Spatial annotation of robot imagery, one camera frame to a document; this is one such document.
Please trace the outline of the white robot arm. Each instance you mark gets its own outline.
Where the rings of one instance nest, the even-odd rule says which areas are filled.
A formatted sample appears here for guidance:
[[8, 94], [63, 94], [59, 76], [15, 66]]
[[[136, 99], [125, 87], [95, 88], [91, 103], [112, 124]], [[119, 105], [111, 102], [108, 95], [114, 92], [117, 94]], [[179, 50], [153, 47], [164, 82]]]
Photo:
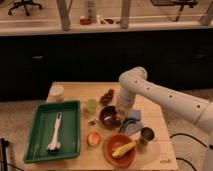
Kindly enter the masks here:
[[213, 171], [213, 102], [156, 85], [149, 82], [147, 76], [143, 67], [135, 67], [119, 76], [116, 102], [119, 117], [130, 115], [137, 95], [181, 115], [209, 135], [202, 171]]

